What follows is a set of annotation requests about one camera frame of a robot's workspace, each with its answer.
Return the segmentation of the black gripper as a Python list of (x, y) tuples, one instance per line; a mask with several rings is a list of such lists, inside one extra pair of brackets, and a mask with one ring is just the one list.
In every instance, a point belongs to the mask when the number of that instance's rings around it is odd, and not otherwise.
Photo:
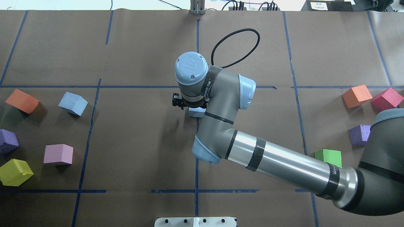
[(205, 97), (201, 95), (188, 96), (183, 93), (173, 93), (172, 105), (178, 106), (182, 110), (184, 109), (184, 107), (206, 109), (208, 102), (206, 101)]

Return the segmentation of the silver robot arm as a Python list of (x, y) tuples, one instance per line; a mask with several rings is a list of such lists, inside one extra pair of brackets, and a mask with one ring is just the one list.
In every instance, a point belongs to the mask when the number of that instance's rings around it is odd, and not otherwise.
[(175, 77), (181, 93), (173, 94), (173, 106), (206, 109), (192, 148), (199, 160), (233, 161), (331, 200), (350, 213), (403, 212), (402, 108), (376, 116), (357, 168), (339, 168), (233, 128), (238, 110), (247, 109), (253, 99), (252, 79), (210, 66), (197, 52), (176, 59)]

